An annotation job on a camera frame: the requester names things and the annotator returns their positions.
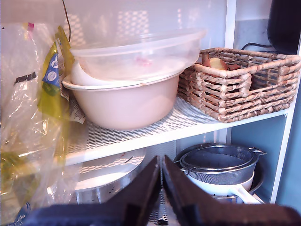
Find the metal colander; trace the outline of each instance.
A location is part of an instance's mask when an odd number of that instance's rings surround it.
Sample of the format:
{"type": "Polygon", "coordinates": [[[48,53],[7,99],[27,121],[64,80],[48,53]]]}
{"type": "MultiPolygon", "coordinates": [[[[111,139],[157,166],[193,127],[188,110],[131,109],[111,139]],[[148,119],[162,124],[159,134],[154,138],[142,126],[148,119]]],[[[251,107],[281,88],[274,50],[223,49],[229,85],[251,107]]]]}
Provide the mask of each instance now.
{"type": "Polygon", "coordinates": [[[261,154],[265,152],[255,148],[212,145],[186,153],[180,159],[180,165],[199,181],[236,185],[251,178],[261,154]]]}

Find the blue wall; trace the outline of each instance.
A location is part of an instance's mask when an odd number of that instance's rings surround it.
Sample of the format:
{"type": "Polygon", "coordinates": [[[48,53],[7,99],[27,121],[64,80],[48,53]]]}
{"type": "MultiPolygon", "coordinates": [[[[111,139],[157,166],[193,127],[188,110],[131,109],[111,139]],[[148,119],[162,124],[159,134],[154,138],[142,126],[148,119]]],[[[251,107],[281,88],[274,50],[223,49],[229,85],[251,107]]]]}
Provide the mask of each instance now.
{"type": "Polygon", "coordinates": [[[276,203],[291,206],[301,213],[301,90],[285,155],[276,203]]]}

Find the black appliance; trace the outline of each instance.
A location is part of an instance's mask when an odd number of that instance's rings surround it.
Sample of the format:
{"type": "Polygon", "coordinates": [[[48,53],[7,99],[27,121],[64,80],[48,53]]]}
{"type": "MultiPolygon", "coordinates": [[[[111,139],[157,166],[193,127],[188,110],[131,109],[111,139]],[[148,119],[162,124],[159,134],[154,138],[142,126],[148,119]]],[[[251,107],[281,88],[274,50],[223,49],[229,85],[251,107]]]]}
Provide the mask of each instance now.
{"type": "Polygon", "coordinates": [[[268,38],[282,54],[297,54],[301,31],[301,0],[273,0],[268,38]]]}

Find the beige mixing bowl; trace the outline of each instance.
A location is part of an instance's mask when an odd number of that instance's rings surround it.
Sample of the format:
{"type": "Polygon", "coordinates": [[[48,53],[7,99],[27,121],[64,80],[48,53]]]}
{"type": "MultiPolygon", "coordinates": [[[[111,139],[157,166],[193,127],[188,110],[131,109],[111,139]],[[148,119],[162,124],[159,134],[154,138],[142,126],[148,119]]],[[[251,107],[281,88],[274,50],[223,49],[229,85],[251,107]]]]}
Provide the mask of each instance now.
{"type": "Polygon", "coordinates": [[[151,125],[170,112],[177,94],[179,74],[111,89],[74,85],[69,76],[64,78],[63,85],[73,91],[85,115],[96,125],[134,130],[151,125]]]}

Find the plastic bag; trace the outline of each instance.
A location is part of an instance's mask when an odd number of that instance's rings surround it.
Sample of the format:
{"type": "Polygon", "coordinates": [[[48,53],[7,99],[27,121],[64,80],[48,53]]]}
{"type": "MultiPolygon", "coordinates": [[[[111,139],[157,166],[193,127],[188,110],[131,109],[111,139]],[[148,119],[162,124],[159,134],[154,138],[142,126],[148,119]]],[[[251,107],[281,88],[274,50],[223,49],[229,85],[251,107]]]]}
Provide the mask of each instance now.
{"type": "Polygon", "coordinates": [[[84,153],[87,133],[61,95],[72,64],[59,48],[64,34],[49,24],[1,27],[1,225],[18,225],[30,209],[70,201],[81,164],[65,165],[68,147],[84,153]]]}

